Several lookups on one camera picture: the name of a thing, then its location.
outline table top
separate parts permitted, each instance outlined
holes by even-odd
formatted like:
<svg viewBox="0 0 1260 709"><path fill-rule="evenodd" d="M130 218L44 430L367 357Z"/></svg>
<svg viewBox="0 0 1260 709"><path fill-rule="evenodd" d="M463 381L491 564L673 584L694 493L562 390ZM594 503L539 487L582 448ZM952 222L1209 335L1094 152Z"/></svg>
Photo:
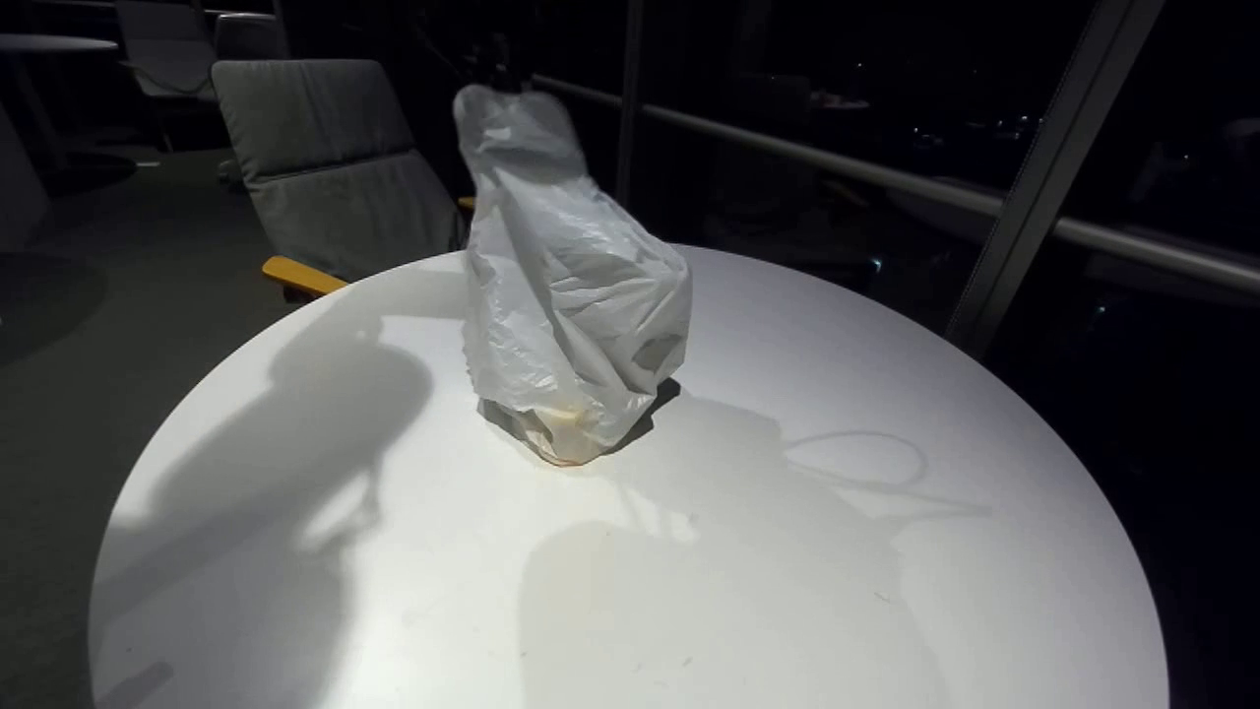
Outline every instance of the table top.
<svg viewBox="0 0 1260 709"><path fill-rule="evenodd" d="M94 698L1169 705L1136 547L1040 413L863 294L684 256L680 394L589 469L478 413L463 252L255 335L117 497Z"/></svg>
<svg viewBox="0 0 1260 709"><path fill-rule="evenodd" d="M0 54L3 50L11 54L117 50L117 44L98 34L0 31Z"/></svg>

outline floor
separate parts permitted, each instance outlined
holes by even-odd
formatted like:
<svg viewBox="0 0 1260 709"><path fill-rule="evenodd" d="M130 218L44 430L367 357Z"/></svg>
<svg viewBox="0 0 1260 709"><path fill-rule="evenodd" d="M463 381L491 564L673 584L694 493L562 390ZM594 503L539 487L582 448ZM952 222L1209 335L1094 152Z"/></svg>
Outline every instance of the floor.
<svg viewBox="0 0 1260 709"><path fill-rule="evenodd" d="M0 256L0 705L92 705L82 627L109 500L165 408L283 314L220 152L61 205Z"/></svg>

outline plastic bag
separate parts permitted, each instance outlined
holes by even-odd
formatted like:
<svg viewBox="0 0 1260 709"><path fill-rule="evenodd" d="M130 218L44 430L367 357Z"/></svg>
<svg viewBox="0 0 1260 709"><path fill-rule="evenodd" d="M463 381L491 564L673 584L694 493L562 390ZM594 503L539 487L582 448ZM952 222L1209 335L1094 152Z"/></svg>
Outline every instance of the plastic bag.
<svg viewBox="0 0 1260 709"><path fill-rule="evenodd" d="M478 181L464 353L481 408L550 463L628 441L680 367L688 264L591 178L550 96L457 96Z"/></svg>

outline white plastic bag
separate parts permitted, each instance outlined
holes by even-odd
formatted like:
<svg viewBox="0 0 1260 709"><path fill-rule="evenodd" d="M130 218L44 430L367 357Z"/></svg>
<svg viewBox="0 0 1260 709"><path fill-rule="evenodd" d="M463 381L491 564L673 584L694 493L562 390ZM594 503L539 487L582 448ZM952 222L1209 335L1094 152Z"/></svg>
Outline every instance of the white plastic bag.
<svg viewBox="0 0 1260 709"><path fill-rule="evenodd" d="M591 178L550 96L457 96L478 181L464 353L486 413L550 463L628 441L680 367L688 264Z"/></svg>

